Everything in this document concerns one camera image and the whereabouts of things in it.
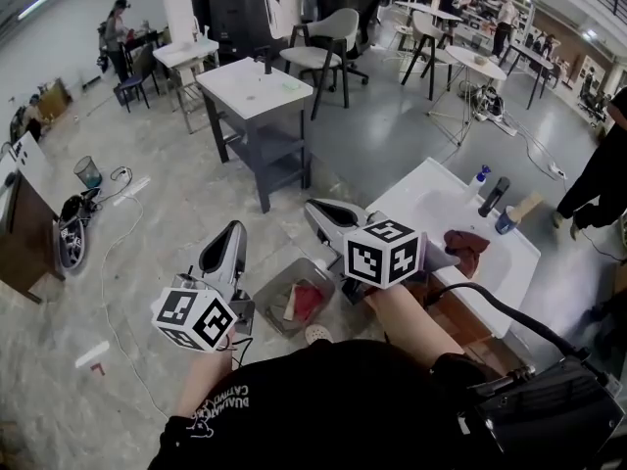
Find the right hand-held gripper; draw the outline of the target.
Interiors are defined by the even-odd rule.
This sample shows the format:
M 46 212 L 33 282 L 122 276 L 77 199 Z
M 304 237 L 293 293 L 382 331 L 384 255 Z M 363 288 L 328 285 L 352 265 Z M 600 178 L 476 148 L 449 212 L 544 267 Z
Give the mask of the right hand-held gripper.
M 317 239 L 343 256 L 342 292 L 353 305 L 367 289 L 388 289 L 422 269 L 422 234 L 411 227 L 391 218 L 366 225 L 363 208 L 334 199 L 308 199 L 304 215 Z

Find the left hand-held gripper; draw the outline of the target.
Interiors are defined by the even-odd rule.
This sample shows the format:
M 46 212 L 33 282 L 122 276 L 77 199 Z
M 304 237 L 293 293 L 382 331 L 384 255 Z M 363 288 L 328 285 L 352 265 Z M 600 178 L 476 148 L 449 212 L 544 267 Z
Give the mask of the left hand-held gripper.
M 246 227 L 232 220 L 198 260 L 203 274 L 221 282 L 210 284 L 189 273 L 176 274 L 151 303 L 152 325 L 176 346 L 200 353 L 234 351 L 251 340 L 255 303 L 237 287 L 246 252 Z

